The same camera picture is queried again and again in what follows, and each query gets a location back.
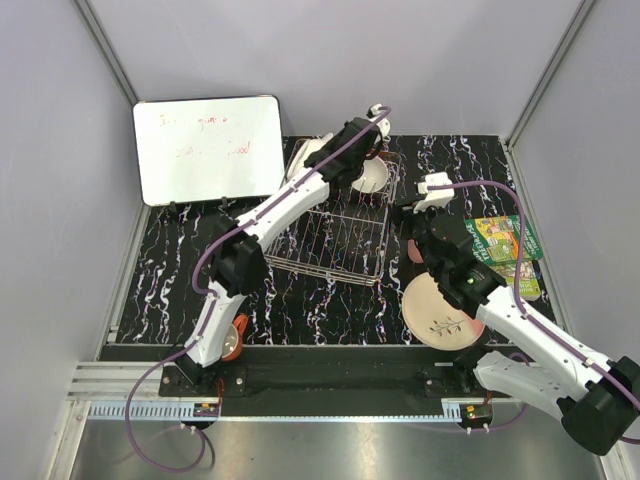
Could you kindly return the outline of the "small white bowl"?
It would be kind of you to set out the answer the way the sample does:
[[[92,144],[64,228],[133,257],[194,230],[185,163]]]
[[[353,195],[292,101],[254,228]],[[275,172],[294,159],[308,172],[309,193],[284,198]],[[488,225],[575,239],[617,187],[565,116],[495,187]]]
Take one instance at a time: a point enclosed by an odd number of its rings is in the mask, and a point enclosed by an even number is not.
[[[364,194],[372,194],[384,188],[389,179],[389,171],[384,161],[379,157],[366,160],[363,172],[352,183],[352,188]]]

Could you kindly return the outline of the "large white plate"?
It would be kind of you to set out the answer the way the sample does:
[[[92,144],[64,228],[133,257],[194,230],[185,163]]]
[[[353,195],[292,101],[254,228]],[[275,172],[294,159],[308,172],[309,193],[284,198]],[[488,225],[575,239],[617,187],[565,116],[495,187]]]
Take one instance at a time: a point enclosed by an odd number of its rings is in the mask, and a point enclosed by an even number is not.
[[[328,133],[320,138],[307,139],[303,142],[297,153],[291,160],[287,169],[286,178],[290,180],[300,169],[304,167],[306,159],[316,151],[320,150],[328,141],[333,138],[332,133]]]

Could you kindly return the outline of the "wire dish rack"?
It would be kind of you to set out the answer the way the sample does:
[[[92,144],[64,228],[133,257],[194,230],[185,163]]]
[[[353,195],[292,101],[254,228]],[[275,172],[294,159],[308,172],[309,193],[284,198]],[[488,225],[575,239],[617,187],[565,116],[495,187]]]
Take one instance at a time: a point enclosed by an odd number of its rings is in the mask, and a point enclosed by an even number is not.
[[[401,157],[382,151],[389,179],[364,194],[352,187],[305,212],[265,253],[277,268],[353,284],[372,285],[382,277]]]

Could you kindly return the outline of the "pink cream floral plate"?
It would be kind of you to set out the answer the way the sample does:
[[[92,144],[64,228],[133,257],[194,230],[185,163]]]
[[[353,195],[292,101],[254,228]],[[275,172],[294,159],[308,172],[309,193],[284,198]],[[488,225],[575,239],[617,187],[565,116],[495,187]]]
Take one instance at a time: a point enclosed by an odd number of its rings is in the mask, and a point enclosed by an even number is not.
[[[421,343],[440,351],[459,351],[483,335],[485,325],[454,309],[435,280],[423,273],[405,288],[401,302],[405,325]]]

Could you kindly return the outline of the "orange mug white inside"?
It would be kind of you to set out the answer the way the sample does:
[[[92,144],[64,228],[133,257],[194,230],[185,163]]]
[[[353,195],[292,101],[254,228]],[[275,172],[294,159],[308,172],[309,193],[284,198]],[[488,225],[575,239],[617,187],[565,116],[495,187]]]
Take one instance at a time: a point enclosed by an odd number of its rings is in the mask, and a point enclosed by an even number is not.
[[[242,352],[244,341],[243,336],[249,323],[247,315],[238,315],[232,322],[222,349],[221,360],[225,362],[236,359]]]

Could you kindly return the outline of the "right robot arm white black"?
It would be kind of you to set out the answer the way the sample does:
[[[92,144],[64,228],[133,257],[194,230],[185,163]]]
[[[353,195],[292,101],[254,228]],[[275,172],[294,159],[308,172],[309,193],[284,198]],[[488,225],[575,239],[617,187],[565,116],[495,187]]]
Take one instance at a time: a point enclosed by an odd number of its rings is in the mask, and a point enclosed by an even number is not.
[[[604,456],[639,418],[639,366],[617,360],[575,339],[520,299],[513,287],[473,253],[464,221],[444,209],[419,210],[403,202],[391,210],[399,237],[412,240],[431,279],[422,290],[427,307],[477,320],[511,340],[534,360],[528,367],[483,347],[454,371],[466,396],[504,393],[560,421],[588,452]]]

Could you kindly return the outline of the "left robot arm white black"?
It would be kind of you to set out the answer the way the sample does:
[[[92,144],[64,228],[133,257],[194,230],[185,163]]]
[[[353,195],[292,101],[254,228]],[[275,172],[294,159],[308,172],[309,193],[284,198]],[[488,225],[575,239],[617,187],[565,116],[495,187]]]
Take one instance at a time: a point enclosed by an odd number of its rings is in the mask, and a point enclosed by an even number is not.
[[[236,218],[222,213],[215,219],[212,243],[191,276],[193,290],[204,297],[203,308],[172,359],[190,393],[203,396],[214,388],[212,367],[222,360],[236,312],[267,276],[268,247],[305,212],[361,177],[364,163],[390,131],[389,113],[389,107],[375,105],[366,117],[346,122],[319,149],[303,155],[302,167],[276,193]]]

